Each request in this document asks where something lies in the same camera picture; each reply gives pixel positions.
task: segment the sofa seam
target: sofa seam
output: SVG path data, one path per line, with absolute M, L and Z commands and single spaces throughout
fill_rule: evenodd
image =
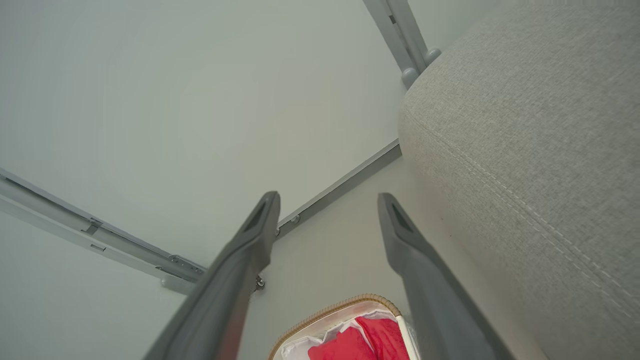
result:
M 595 281 L 593 281 L 591 279 L 591 276 L 589 276 L 586 272 L 584 272 L 582 270 L 582 268 L 577 265 L 574 260 L 572 258 L 570 258 L 569 256 L 567 256 L 564 251 L 562 251 L 554 242 L 552 242 L 551 240 L 549 240 L 549 238 L 547 237 L 547 235 L 545 235 L 543 232 L 541 232 L 534 224 L 532 224 L 528 219 L 526 219 L 521 213 L 525 213 L 525 215 L 527 215 L 527 217 L 529 217 L 529 219 L 533 220 L 534 222 L 537 222 L 538 225 L 541 225 L 541 227 L 549 233 L 549 235 L 556 241 L 558 241 L 559 243 L 561 243 L 561 241 L 554 236 L 554 233 L 557 233 L 558 235 L 560 235 L 562 237 L 562 239 L 565 240 L 565 242 L 569 243 L 575 250 L 577 250 L 584 258 L 586 258 L 589 261 L 589 264 L 593 264 L 600 272 L 602 272 L 611 282 L 613 282 L 617 287 L 619 287 L 621 289 L 621 291 L 626 294 L 627 296 L 629 296 L 631 298 L 631 300 L 633 302 L 635 302 L 636 304 L 640 305 L 640 303 L 638 303 L 637 299 L 635 299 L 635 297 L 633 295 L 631 295 L 618 281 L 616 281 L 611 275 L 609 275 L 604 269 L 601 268 L 600 265 L 598 265 L 597 263 L 595 263 L 591 258 L 589 258 L 587 255 L 585 255 L 576 245 L 574 245 L 569 239 L 567 239 L 562 233 L 560 233 L 555 227 L 553 227 L 551 224 L 549 224 L 544 218 L 542 218 L 542 216 L 540 216 L 539 214 L 537 214 L 535 212 L 535 210 L 533 210 L 533 208 L 531 208 L 526 202 L 524 202 L 517 194 L 515 194 L 514 192 L 512 192 L 507 186 L 505 186 L 504 184 L 502 184 L 493 174 L 491 174 L 489 171 L 487 171 L 486 169 L 484 169 L 480 164 L 478 164 L 476 161 L 474 161 L 469 155 L 467 155 L 466 153 L 464 153 L 459 147 L 449 143 L 444 136 L 442 136 L 440 133 L 438 133 L 435 130 L 432 129 L 428 129 L 426 126 L 424 126 L 423 124 L 421 124 L 415 117 L 415 115 L 408 110 L 404 110 L 404 112 L 411 118 L 411 120 L 418 125 L 420 128 L 422 128 L 423 130 L 425 130 L 426 133 L 430 134 L 435 140 L 436 143 L 441 146 L 443 149 L 445 149 L 449 154 L 451 154 L 451 156 L 454 157 L 454 159 L 456 159 L 456 161 L 460 162 L 461 165 L 463 165 L 467 170 L 469 170 L 473 175 L 475 175 L 487 188 L 489 188 L 500 200 L 502 200 L 507 206 L 509 206 L 509 208 L 511 208 L 516 214 L 518 214 L 519 217 L 521 217 L 523 220 L 525 220 L 532 228 L 534 231 L 536 231 L 537 233 L 540 233 L 542 235 L 542 237 L 547 241 L 547 243 L 551 244 L 554 246 L 554 248 L 560 252 L 565 259 L 567 259 L 572 265 L 573 267 L 575 267 L 578 271 L 581 272 L 581 274 L 585 277 L 586 281 L 589 281 L 593 286 L 595 286 L 597 288 L 598 291 L 602 292 L 603 295 L 605 295 L 608 299 L 611 300 L 611 302 L 616 306 L 616 308 L 618 308 L 624 315 L 626 315 L 629 318 L 632 318 L 631 315 L 629 315 L 621 306 L 618 302 L 616 302 L 613 297 L 607 293 L 604 289 L 602 289 L 602 287 Z M 460 158 L 458 158 L 458 156 L 456 156 L 454 153 L 452 153 L 448 148 L 452 148 L 452 150 L 454 152 L 458 152 L 458 156 Z M 468 160 L 464 160 L 462 158 L 463 154 Z M 465 162 L 471 162 L 470 166 L 474 167 L 477 166 L 478 168 L 480 168 L 484 173 L 486 173 L 487 175 L 489 175 L 489 177 L 487 177 L 486 175 L 480 173 L 480 171 L 478 169 L 476 169 L 476 171 L 474 172 L 471 168 L 467 167 L 467 165 L 465 164 Z M 504 190 L 500 190 L 500 186 L 505 189 L 508 193 L 510 193 L 511 195 L 513 195 L 514 197 L 516 197 L 518 199 L 518 201 L 520 201 L 524 206 L 527 207 L 527 209 L 529 209 L 529 211 L 532 211 L 544 224 L 546 224 L 549 228 L 551 228 L 551 230 L 553 230 L 553 232 L 549 229 L 545 229 L 545 226 L 542 225 L 541 223 L 539 223 L 538 220 L 536 220 L 534 217 L 531 216 L 531 214 L 529 214 L 528 212 L 524 211 L 521 209 L 521 211 L 518 211 L 517 209 L 515 209 L 511 204 L 509 204 L 503 197 L 501 197 L 491 186 L 487 185 L 486 181 L 484 181 L 476 172 L 480 173 L 480 176 L 483 176 L 484 178 L 486 178 L 489 181 L 492 181 L 491 179 L 493 179 L 494 182 L 494 186 L 496 186 L 498 188 L 498 191 L 504 191 Z M 515 200 L 509 198 L 510 201 L 515 202 L 516 204 L 518 204 Z M 593 273 L 593 270 L 590 269 L 588 267 L 588 264 L 585 265 L 585 267 L 587 267 L 587 270 L 590 271 L 591 273 Z M 603 281 L 601 278 L 596 276 L 596 279 L 600 280 L 602 283 L 606 283 L 605 281 Z

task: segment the gray metal frame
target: gray metal frame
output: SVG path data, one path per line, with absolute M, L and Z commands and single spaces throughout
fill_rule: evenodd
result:
M 378 195 L 387 261 L 403 279 L 420 357 L 512 360 L 504 342 L 400 203 Z
M 268 192 L 182 303 L 145 359 L 235 359 L 255 277 L 271 261 L 280 196 Z
M 440 55 L 429 51 L 407 0 L 362 0 L 402 72 L 407 89 Z

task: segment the white floor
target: white floor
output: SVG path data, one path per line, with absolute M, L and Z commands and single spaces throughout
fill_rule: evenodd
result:
M 392 193 L 520 359 L 544 359 L 509 309 L 495 299 L 468 254 L 450 237 L 400 158 L 278 240 L 266 289 L 249 307 L 238 359 L 263 359 L 290 327 L 326 306 L 375 293 L 410 317 L 400 277 L 389 267 L 377 195 Z

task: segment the gray sofa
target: gray sofa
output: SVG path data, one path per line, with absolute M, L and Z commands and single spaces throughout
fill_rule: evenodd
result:
M 410 88 L 426 198 L 550 359 L 640 359 L 640 11 L 506 4 Z

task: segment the red cloth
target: red cloth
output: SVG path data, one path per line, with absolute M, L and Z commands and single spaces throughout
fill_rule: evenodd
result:
M 391 319 L 356 318 L 371 347 L 358 329 L 350 327 L 334 340 L 312 347 L 310 360 L 409 360 L 400 327 Z
M 391 319 L 356 318 L 378 360 L 409 360 L 400 326 Z
M 311 360 L 377 360 L 360 331 L 350 327 L 337 337 L 307 352 Z

